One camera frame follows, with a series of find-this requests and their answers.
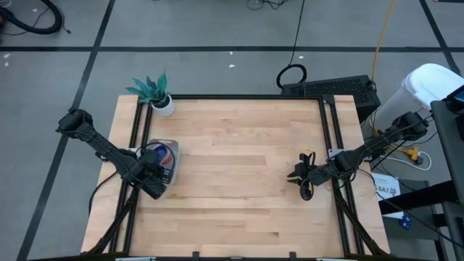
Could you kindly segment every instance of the white pot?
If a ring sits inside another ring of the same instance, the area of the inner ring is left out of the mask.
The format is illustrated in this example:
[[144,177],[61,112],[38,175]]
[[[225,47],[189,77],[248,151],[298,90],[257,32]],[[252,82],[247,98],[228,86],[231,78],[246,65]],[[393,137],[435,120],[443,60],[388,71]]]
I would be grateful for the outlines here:
[[173,102],[173,98],[171,98],[171,95],[168,95],[169,97],[169,103],[166,105],[166,107],[163,107],[163,108],[156,108],[153,104],[152,104],[152,108],[154,109],[154,111],[156,112],[157,115],[161,116],[161,117],[167,117],[169,115],[171,115],[173,112],[174,112],[174,102]]

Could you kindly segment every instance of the leaf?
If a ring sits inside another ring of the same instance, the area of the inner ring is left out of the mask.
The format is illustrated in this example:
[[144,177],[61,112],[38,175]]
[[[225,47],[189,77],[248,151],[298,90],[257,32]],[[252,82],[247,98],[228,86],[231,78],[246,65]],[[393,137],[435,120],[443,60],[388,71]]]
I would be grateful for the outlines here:
[[167,87],[166,72],[158,77],[158,88],[164,93]]
[[126,90],[128,90],[130,93],[132,94],[135,94],[135,95],[138,95],[140,98],[142,99],[145,99],[146,98],[146,95],[144,94],[143,91],[140,91],[139,89],[137,88],[134,88],[134,87],[127,87]]
[[146,76],[146,84],[148,84],[148,86],[150,86],[152,88],[157,88],[157,84],[152,82],[152,80],[150,79],[150,77],[148,75]]
[[152,100],[153,100],[153,98],[148,97],[148,98],[145,98],[145,99],[139,99],[138,102],[139,103],[149,103]]
[[136,85],[144,92],[146,97],[153,96],[153,88],[149,87],[147,84],[142,83],[139,79],[132,77],[132,80]]

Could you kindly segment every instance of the trash can lid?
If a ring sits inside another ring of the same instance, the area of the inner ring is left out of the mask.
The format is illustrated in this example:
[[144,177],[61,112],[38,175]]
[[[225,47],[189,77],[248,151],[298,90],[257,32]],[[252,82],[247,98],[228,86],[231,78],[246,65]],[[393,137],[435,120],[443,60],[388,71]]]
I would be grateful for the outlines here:
[[432,101],[444,99],[464,85],[464,78],[435,64],[424,64],[406,77],[405,87],[424,107],[431,109]]

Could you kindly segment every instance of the wire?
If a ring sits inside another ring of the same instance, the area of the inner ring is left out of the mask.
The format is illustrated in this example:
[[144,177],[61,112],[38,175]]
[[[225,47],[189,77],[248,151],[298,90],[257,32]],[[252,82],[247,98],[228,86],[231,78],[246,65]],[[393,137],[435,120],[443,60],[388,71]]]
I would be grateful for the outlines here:
[[103,184],[105,184],[107,181],[109,181],[112,177],[114,177],[117,174],[117,171],[115,171],[113,174],[111,174],[108,178],[105,178],[95,189],[94,192],[92,192],[92,195],[90,195],[90,199],[88,200],[88,215],[90,215],[90,212],[92,211],[92,204],[94,203],[94,196],[95,193],[102,187]]
[[[316,161],[316,153],[311,151],[311,153],[308,154],[307,161],[308,161],[308,164],[310,164],[311,166],[314,166],[315,161]],[[314,178],[314,177],[307,177],[299,184],[299,195],[305,201],[311,200],[312,196],[314,196],[314,185],[310,181],[311,178]]]
[[294,45],[293,45],[293,50],[291,52],[291,59],[290,59],[289,65],[287,65],[285,68],[283,68],[282,71],[280,71],[279,74],[277,74],[277,78],[275,79],[275,83],[277,84],[277,87],[279,87],[282,90],[283,90],[283,86],[282,86],[282,83],[281,83],[281,77],[287,70],[289,70],[291,68],[296,67],[296,68],[299,68],[303,72],[303,77],[299,81],[299,83],[304,83],[306,81],[306,77],[307,77],[306,67],[303,66],[303,65],[300,65],[300,64],[292,64],[293,57],[295,55],[295,49],[297,48],[297,41],[298,41],[298,35],[299,35],[299,26],[302,23],[302,16],[303,16],[304,7],[305,7],[305,0],[302,0],[302,7],[301,7],[301,9],[299,11],[297,34],[295,35],[295,42],[294,42]]
[[368,121],[368,119],[366,118],[366,119],[365,119],[365,120],[362,122],[362,124],[361,124],[361,128],[362,128],[362,127],[364,127],[364,125],[365,125],[365,122],[367,122],[367,121]]
[[385,159],[387,159],[387,158],[390,156],[391,153],[393,153],[393,152],[396,151],[398,148],[400,148],[401,145],[403,145],[405,142],[406,142],[406,141],[403,141],[398,147],[392,149],[389,153],[386,154],[386,156],[385,156],[383,159],[381,159],[379,162],[377,162],[377,164],[375,164],[371,169],[376,168],[377,165],[379,165],[381,162],[383,162]]
[[426,155],[428,157],[428,167],[418,167],[414,164],[411,164],[409,162],[407,162],[406,160],[403,160],[403,159],[397,159],[397,158],[392,158],[392,157],[385,157],[385,156],[380,156],[384,159],[388,159],[388,160],[394,160],[394,161],[397,161],[397,162],[402,162],[402,163],[405,163],[411,167],[414,167],[415,169],[418,169],[418,170],[423,170],[423,171],[427,171],[427,170],[430,170],[431,166],[432,166],[432,158],[430,157],[430,155],[426,152],[418,152],[418,155],[421,156],[422,154]]
[[[424,120],[426,120],[426,119],[428,119],[428,118],[430,118],[430,117],[433,117],[433,115],[429,115],[429,116],[425,117]],[[434,120],[435,120],[435,119],[432,118],[432,120],[428,120],[427,123],[431,123],[431,122],[433,122]],[[375,135],[375,136],[378,136],[378,130],[377,130],[376,128],[373,128],[373,129],[374,129],[374,131],[375,131],[375,132],[374,132],[374,135]],[[397,150],[400,151],[400,152],[406,153],[406,152],[404,151],[404,148],[410,147],[410,146],[412,146],[413,144],[422,144],[422,143],[426,143],[427,141],[424,141],[424,142],[415,142],[415,143],[413,142],[413,143],[411,143],[411,144],[408,144],[408,145],[404,146],[403,148],[399,148],[399,149],[397,148]]]
[[372,122],[372,136],[377,136],[377,130],[376,130],[376,116],[377,116],[377,109],[374,111],[374,120]]
[[424,225],[425,227],[427,227],[428,229],[432,230],[433,232],[437,233],[439,236],[441,236],[443,239],[446,239],[448,240],[451,244],[457,246],[457,247],[460,247],[462,249],[464,249],[464,245],[459,243],[459,242],[456,242],[454,240],[452,240],[450,237],[448,236],[445,236],[442,232],[438,231],[436,228],[432,227],[431,225],[427,224],[425,221],[421,220],[419,217],[416,217],[414,216],[413,214],[411,214],[411,212],[407,211],[407,210],[404,210],[402,209],[401,207],[398,207],[397,205],[391,203],[389,200],[385,199],[384,197],[382,197],[382,195],[380,195],[378,192],[376,192],[377,195],[379,197],[381,197],[387,204],[389,204],[390,206],[396,208],[397,210],[399,211],[403,211],[403,212],[406,212],[409,216],[411,216],[412,218],[414,218],[415,220],[417,220],[419,223],[421,223],[422,225]]
[[[377,152],[377,151],[383,149],[383,148],[380,148],[380,149],[375,150],[374,152],[371,151],[371,149],[372,149],[373,147],[379,145],[381,142],[384,142],[385,139],[388,139],[388,138],[392,137],[393,135],[396,135],[397,133],[400,133],[400,132],[402,132],[402,131],[405,131],[405,130],[407,130],[408,128],[412,128],[412,127],[414,127],[414,126],[416,126],[416,125],[422,124],[423,121],[426,120],[426,119],[429,118],[429,117],[431,117],[431,116],[426,117],[425,119],[421,120],[421,121],[418,122],[418,123],[414,123],[414,124],[408,125],[408,126],[406,126],[406,127],[404,127],[404,128],[400,128],[399,130],[397,130],[397,131],[393,132],[392,134],[390,134],[388,137],[384,137],[384,139],[382,139],[382,140],[380,140],[380,141],[377,141],[376,143],[374,143],[374,144],[372,144],[371,146],[369,146],[368,148],[366,148],[366,149],[364,150],[364,152],[360,154],[359,158],[357,159],[356,165],[355,165],[355,167],[354,167],[353,170],[352,170],[352,171],[353,171],[353,174],[352,174],[352,175],[353,175],[353,179],[356,177],[356,171],[357,171],[359,165],[361,164],[361,161],[363,160],[363,158],[364,158],[366,152],[369,152],[370,154],[373,154],[373,153],[375,153],[375,152]],[[389,153],[387,154],[387,157],[388,157],[391,153],[393,153],[396,149],[398,149],[402,144],[400,144],[398,147],[394,148],[391,152],[389,152]],[[385,159],[381,159],[379,162],[377,162],[377,164],[374,165],[374,167],[372,167],[371,170],[374,169],[374,168],[376,168],[377,165],[380,164],[380,163],[381,163],[382,161],[384,161],[384,160],[385,160]]]
[[[32,27],[35,27],[38,23],[38,21],[41,19],[42,15],[44,15],[46,12],[48,12],[50,10],[50,7],[47,7],[42,13],[40,13],[38,16],[37,16],[37,19],[36,21],[33,23]],[[0,33],[0,34],[4,34],[4,35],[7,35],[7,36],[21,36],[25,33],[29,33],[28,31],[23,31],[21,33]]]
[[303,0],[302,8],[299,11],[297,35],[295,36],[295,42],[293,44],[293,50],[291,51],[291,59],[290,59],[289,65],[291,65],[291,62],[293,62],[293,56],[295,55],[295,49],[297,48],[297,40],[298,40],[298,35],[299,35],[299,26],[302,24],[302,15],[303,15],[303,8],[304,7],[305,7],[305,0]]
[[389,21],[390,21],[390,16],[392,15],[393,6],[394,6],[394,0],[391,0],[389,13],[386,15],[384,27],[382,28],[382,33],[380,34],[380,38],[378,39],[377,48],[376,48],[376,54],[374,55],[374,63],[372,65],[372,81],[373,82],[376,82],[376,67],[377,67],[378,51],[380,50],[380,45],[382,44],[382,41],[384,40],[386,28],[388,27],[388,24],[389,24]]
[[66,33],[71,34],[71,30],[68,30],[68,29],[66,28],[66,26],[65,26],[65,14],[64,14],[63,11],[61,10],[61,8],[59,8],[58,6],[57,6],[57,9],[58,9],[59,13],[61,14],[61,16],[63,17],[63,22],[62,22],[62,24],[61,24],[61,28],[63,28],[63,30],[65,30]]
[[[71,30],[68,30],[68,29],[66,28],[66,26],[65,26],[65,14],[63,13],[63,11],[62,11],[57,5],[55,5],[55,7],[58,9],[59,13],[60,13],[61,16],[62,16],[62,24],[61,24],[61,27],[63,28],[64,31],[66,31],[66,33],[71,34]],[[33,28],[38,24],[38,21],[41,19],[42,15],[44,15],[45,13],[47,13],[49,10],[50,10],[50,7],[47,7],[42,13],[40,13],[40,14],[37,16],[36,21],[32,24],[32,27],[33,27]],[[26,33],[29,33],[29,31],[24,30],[24,31],[21,32],[21,33],[0,33],[0,34],[4,34],[4,35],[6,35],[6,36],[21,36],[21,35],[26,34]]]
[[411,188],[410,186],[406,185],[404,182],[402,182],[398,177],[394,176],[393,174],[391,174],[388,170],[386,170],[385,166],[384,166],[384,163],[382,162],[380,164],[380,166],[382,166],[382,169],[381,170],[379,167],[377,167],[377,169],[379,169],[381,172],[383,172],[383,174],[387,174],[387,175],[390,175],[391,177],[393,177],[394,179],[396,179],[398,181],[398,183],[400,183],[401,185],[403,185],[405,188],[408,188],[410,189],[411,191],[415,191],[414,188]]
[[[252,7],[250,5],[251,2],[255,2],[257,4],[257,7]],[[264,6],[264,3],[266,4],[269,4],[270,8],[274,9],[274,10],[277,10],[281,7],[282,4],[285,4],[288,0],[282,0],[280,2],[274,2],[274,1],[268,1],[268,0],[248,0],[246,1],[246,7],[248,7],[248,9],[254,11],[254,10],[258,10],[258,9],[261,9],[263,6]]]
[[432,136],[430,136],[430,138],[428,138],[426,141],[414,142],[414,143],[411,143],[411,144],[407,145],[407,147],[412,146],[412,145],[417,145],[417,144],[425,144],[425,143],[429,142],[437,133],[438,133],[438,131],[435,132]]

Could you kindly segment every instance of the black floor stripe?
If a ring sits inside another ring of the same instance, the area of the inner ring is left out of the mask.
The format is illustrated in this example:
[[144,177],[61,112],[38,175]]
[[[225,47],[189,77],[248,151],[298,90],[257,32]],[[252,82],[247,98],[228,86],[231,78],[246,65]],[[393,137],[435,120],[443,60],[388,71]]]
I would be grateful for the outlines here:
[[428,5],[427,5],[427,3],[426,3],[426,0],[419,0],[419,2],[420,2],[420,5],[422,6],[422,9],[423,9],[424,13],[426,14],[428,23],[430,24],[430,26],[431,26],[431,28],[432,28],[432,31],[433,31],[434,34],[435,34],[436,40],[438,41],[440,47],[442,48],[444,57],[445,57],[446,60],[447,60],[447,63],[448,63],[449,68],[450,68],[453,72],[455,72],[455,73],[457,73],[458,75],[460,75],[461,72],[460,72],[460,70],[459,70],[459,67],[457,67],[455,60],[452,58],[450,49],[448,48],[447,43],[444,41],[443,35],[442,35],[442,33],[440,32],[440,29],[438,28],[438,25],[436,24],[435,18],[434,18],[434,16],[432,15],[432,12],[431,12],[430,8],[428,8]]
[[[217,52],[217,51],[292,51],[293,46],[166,46],[166,47],[136,47],[136,46],[99,46],[97,51],[111,52]],[[450,47],[449,51],[464,52],[464,47]],[[0,51],[94,51],[95,47],[46,47],[46,46],[0,46]],[[298,46],[296,51],[308,52],[375,52],[374,46]],[[387,53],[428,53],[441,52],[442,47],[381,47],[380,52]]]
[[[110,0],[107,6],[107,11],[104,13],[98,35],[95,39],[94,47],[92,48],[92,52],[90,54],[90,57],[88,58],[87,65],[83,72],[82,78],[80,79],[78,90],[76,91],[76,95],[72,103],[73,108],[79,108],[80,102],[82,101],[83,94],[86,89],[87,82],[90,77],[92,68],[94,66],[96,55],[98,53],[98,47],[102,43],[103,35],[107,28],[109,16],[111,15],[114,5],[115,5],[115,0]],[[66,136],[62,136],[61,139],[59,140],[57,150],[55,152],[55,155],[53,156],[53,160],[51,161],[49,173],[47,174],[45,184],[43,185],[43,188],[42,188],[41,195],[38,198],[36,209],[29,222],[28,230],[26,231],[25,237],[22,240],[20,252],[17,256],[17,261],[24,261],[28,258],[30,248],[32,247],[34,238],[36,237],[38,226],[40,225],[42,216],[44,215],[46,203],[49,200],[51,189],[53,187],[53,183],[55,182],[55,178],[58,173],[59,165],[63,158],[63,154],[65,153],[67,140],[68,138]]]
[[0,51],[92,51],[85,46],[0,46]]
[[438,0],[440,3],[461,3],[464,4],[464,0]]
[[55,151],[55,155],[53,156],[53,160],[51,161],[49,173],[46,176],[45,184],[43,185],[41,195],[38,198],[36,209],[34,210],[34,214],[32,216],[32,219],[30,220],[25,237],[22,240],[20,252],[16,259],[18,261],[24,261],[28,258],[30,248],[32,247],[32,243],[34,242],[34,238],[36,237],[38,225],[41,222],[46,203],[50,197],[51,188],[58,173],[59,164],[61,163],[61,159],[63,158],[63,154],[65,153],[66,144],[67,137],[61,136],[61,139],[58,142],[57,150]]
[[[215,51],[292,51],[293,46],[179,46],[179,47],[131,47],[103,46],[99,51],[113,52],[215,52]],[[375,52],[375,47],[361,46],[298,46],[295,51],[308,52]],[[440,52],[439,47],[384,47],[381,52]]]

